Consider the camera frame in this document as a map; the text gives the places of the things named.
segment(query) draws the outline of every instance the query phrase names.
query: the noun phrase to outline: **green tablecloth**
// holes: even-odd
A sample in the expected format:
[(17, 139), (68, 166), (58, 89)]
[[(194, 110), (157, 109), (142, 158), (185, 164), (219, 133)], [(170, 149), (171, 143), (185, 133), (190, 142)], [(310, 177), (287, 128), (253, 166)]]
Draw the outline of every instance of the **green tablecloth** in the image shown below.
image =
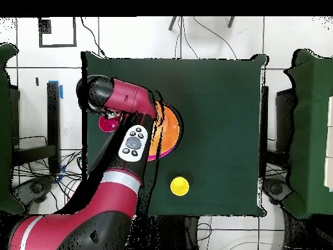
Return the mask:
[(0, 44), (0, 212), (20, 214), (23, 205), (10, 193), (12, 177), (12, 110), (9, 96), (9, 79), (5, 72), (5, 65), (9, 58), (17, 54), (12, 44)]
[[(100, 59), (86, 52), (88, 75), (101, 74), (158, 90), (184, 121), (177, 149), (159, 164), (150, 215), (263, 215), (257, 206), (260, 70), (266, 56), (249, 61)], [(88, 166), (108, 135), (99, 115), (88, 114)], [(148, 162), (145, 196), (155, 161)], [(176, 176), (190, 184), (171, 193)]]
[(328, 98), (333, 96), (333, 60), (295, 52), (287, 72), (299, 99), (293, 117), (290, 185), (295, 190), (284, 206), (296, 218), (333, 214), (333, 193), (324, 186)]

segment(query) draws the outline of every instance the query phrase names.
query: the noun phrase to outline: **control button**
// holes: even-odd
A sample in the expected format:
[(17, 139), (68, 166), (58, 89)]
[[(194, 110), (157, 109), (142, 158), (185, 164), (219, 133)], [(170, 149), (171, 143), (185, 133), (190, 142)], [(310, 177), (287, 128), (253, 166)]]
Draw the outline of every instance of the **control button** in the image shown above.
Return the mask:
[(141, 141), (138, 137), (127, 138), (126, 146), (132, 150), (138, 150), (141, 147)]

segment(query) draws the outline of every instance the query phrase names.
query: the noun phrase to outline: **gray stripe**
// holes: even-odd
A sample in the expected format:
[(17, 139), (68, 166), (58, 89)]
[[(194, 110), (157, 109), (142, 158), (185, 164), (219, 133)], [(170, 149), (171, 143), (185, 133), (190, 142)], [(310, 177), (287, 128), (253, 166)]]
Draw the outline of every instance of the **gray stripe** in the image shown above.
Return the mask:
[(28, 240), (28, 237), (29, 237), (29, 233), (31, 231), (31, 229), (33, 229), (34, 225), (36, 223), (38, 223), (38, 221), (42, 218), (43, 216), (40, 215), (38, 217), (36, 217), (36, 219), (34, 219), (30, 225), (27, 227), (27, 229), (25, 229), (25, 232), (23, 234), (23, 238), (22, 238), (22, 241), (21, 241), (21, 247), (20, 247), (20, 250), (25, 250), (25, 245), (27, 243), (27, 240)]
[(134, 177), (122, 172), (106, 172), (101, 180), (102, 182), (115, 182), (131, 188), (136, 194), (139, 192), (140, 182)]

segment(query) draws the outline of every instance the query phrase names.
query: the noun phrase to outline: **white control panel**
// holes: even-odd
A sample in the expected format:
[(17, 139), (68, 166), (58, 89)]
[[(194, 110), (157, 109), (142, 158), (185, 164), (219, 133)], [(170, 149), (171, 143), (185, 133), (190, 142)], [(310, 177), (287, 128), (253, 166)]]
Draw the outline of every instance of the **white control panel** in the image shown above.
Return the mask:
[(137, 162), (141, 159), (148, 138), (147, 130), (140, 125), (128, 129), (118, 155), (127, 162)]

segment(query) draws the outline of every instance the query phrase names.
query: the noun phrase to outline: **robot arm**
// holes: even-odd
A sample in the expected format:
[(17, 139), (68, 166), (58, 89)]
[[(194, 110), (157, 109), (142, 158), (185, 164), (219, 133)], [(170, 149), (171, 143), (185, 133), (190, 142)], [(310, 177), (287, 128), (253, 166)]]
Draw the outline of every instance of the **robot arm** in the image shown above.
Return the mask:
[(125, 247), (143, 185), (155, 102), (147, 89), (104, 76), (88, 77), (88, 89), (92, 110), (122, 114), (113, 142), (106, 149), (108, 166), (103, 178), (87, 206), (73, 215), (26, 217), (13, 230), (8, 250)]

